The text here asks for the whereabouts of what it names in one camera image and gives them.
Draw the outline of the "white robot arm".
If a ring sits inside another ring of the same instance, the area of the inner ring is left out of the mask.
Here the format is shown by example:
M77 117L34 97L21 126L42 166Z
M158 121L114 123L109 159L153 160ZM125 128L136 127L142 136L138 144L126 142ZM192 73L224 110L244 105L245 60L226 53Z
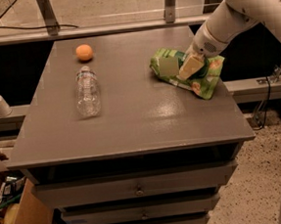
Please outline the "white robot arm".
M258 23L281 43L281 0L223 0L198 29L183 66L168 81L184 88L206 57L220 54L234 37Z

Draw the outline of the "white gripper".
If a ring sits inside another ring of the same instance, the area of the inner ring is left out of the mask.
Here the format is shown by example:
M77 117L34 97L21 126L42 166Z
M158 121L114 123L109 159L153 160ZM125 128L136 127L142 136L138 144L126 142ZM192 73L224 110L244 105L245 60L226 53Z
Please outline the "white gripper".
M211 58L219 55L228 44L228 34L219 25L204 22L186 50L186 54L191 56L184 61L181 69L176 57L160 57L158 62L160 76L171 77L178 74L177 77L184 81L203 67L204 57Z

